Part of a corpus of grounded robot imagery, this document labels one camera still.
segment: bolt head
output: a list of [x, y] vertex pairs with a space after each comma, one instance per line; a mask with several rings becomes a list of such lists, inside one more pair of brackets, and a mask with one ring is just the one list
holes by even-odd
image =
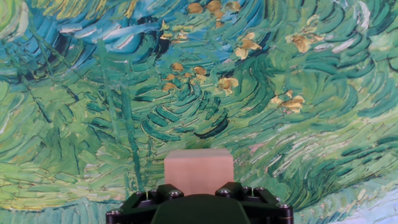
[[218, 189], [217, 192], [220, 194], [229, 194], [231, 191], [229, 189]]
[[172, 197], [176, 197], [176, 196], [179, 196], [181, 193], [182, 193], [182, 192], [179, 191], [179, 190], [171, 190], [171, 191], [169, 192], [169, 195], [172, 196]]
[[123, 212], [122, 209], [120, 208], [114, 208], [108, 212], [106, 212], [107, 215], [120, 215]]
[[278, 204], [276, 204], [276, 206], [278, 206], [279, 208], [289, 208], [290, 207], [288, 204], [280, 203], [280, 202]]

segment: wooden block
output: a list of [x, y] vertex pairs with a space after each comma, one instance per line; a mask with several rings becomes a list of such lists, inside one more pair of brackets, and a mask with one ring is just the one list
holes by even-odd
[[164, 159], [165, 183], [191, 194], [211, 194], [234, 181], [233, 157], [227, 149], [174, 150]]

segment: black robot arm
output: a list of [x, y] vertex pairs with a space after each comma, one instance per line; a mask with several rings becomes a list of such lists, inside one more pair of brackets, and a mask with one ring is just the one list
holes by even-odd
[[214, 195], [184, 193], [171, 184], [136, 192], [106, 213], [107, 224], [294, 224], [293, 208], [267, 189], [228, 182]]

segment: white brushstroke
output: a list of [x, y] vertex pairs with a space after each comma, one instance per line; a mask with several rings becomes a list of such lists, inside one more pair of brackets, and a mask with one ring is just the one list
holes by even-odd
[[81, 24], [71, 24], [70, 26], [63, 26], [60, 29], [60, 33], [61, 34], [67, 34], [67, 33], [72, 33], [72, 32], [76, 32], [82, 30]]
[[360, 1], [359, 5], [361, 5], [362, 16], [363, 16], [361, 27], [364, 28], [364, 30], [366, 30], [369, 27], [369, 18], [371, 17], [371, 12], [369, 11], [365, 3]]
[[338, 52], [342, 52], [343, 50], [347, 49], [351, 44], [354, 43], [356, 40], [355, 38], [351, 38], [350, 40], [347, 40], [346, 42], [340, 44], [339, 46], [335, 47], [333, 50], [331, 50], [332, 53], [337, 54]]
[[4, 125], [1, 127], [1, 129], [0, 129], [0, 134], [4, 133], [4, 130], [6, 129], [6, 126], [7, 126], [9, 120], [10, 120], [10, 114], [8, 114], [6, 122], [5, 122]]
[[134, 35], [131, 35], [129, 38], [127, 38], [126, 41], [124, 41], [121, 45], [119, 45], [117, 48], [123, 49], [123, 47], [127, 46], [127, 44], [129, 44], [131, 42], [131, 40], [134, 38]]
[[331, 47], [334, 47], [334, 46], [335, 46], [334, 44], [321, 44], [321, 45], [318, 45], [318, 46], [314, 47], [313, 49], [316, 52], [321, 52], [321, 51], [327, 50], [327, 49], [329, 49]]
[[79, 30], [78, 32], [75, 33], [76, 38], [84, 38], [87, 37], [91, 34], [93, 34], [95, 31], [97, 31], [97, 27], [95, 26], [88, 26], [82, 30]]
[[25, 2], [22, 2], [22, 12], [19, 17], [18, 29], [15, 35], [13, 35], [7, 42], [11, 42], [19, 37], [22, 37], [29, 24], [29, 7]]

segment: painted foliage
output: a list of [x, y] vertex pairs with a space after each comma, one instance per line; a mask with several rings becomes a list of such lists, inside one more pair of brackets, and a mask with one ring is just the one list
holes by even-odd
[[394, 223], [393, 0], [0, 0], [0, 223], [104, 223], [225, 147], [296, 223]]

